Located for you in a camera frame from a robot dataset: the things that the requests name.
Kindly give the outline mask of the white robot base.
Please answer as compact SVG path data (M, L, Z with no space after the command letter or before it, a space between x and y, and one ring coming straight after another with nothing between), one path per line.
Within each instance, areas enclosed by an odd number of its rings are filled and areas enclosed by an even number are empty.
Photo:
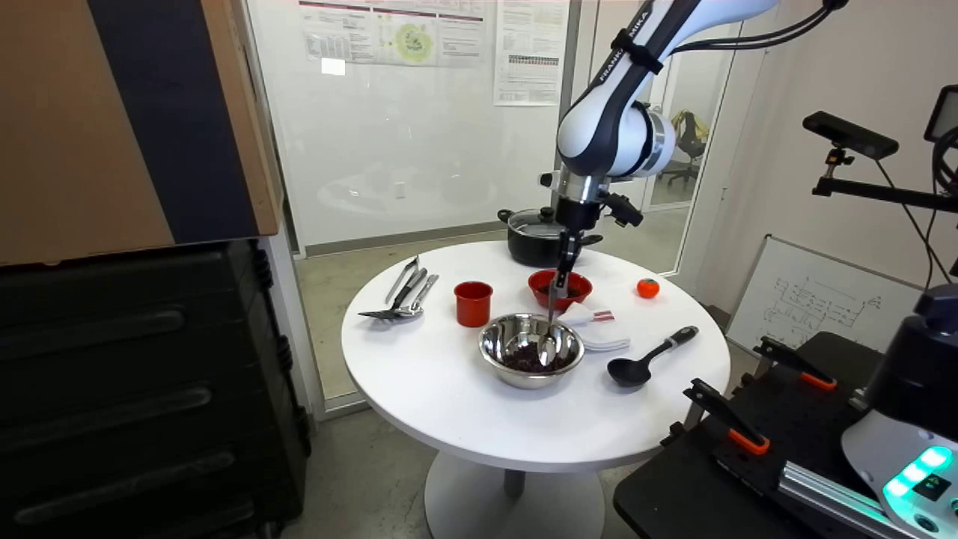
M958 539L958 288L925 291L840 434L846 464L914 539Z

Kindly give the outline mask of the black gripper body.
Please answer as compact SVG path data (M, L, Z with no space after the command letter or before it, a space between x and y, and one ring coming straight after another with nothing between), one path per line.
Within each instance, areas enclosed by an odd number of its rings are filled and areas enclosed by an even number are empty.
M602 212L617 224L644 221L644 212L625 194L607 191L605 179L547 172L539 182L551 191L547 215L566 230L590 230Z

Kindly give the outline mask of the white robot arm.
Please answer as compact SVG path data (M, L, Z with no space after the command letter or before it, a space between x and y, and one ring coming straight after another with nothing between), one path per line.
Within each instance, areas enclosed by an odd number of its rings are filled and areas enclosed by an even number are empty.
M758 50L800 38L822 23L846 0L819 7L768 32L735 38L702 38L702 29L740 23L782 0L644 0L634 19L611 38L611 50L583 94L556 125L560 172L553 182L553 221L560 224L553 297L568 291L568 275L583 235L605 208L619 197L611 182L658 175L677 146L677 133L641 94L673 55L686 50Z

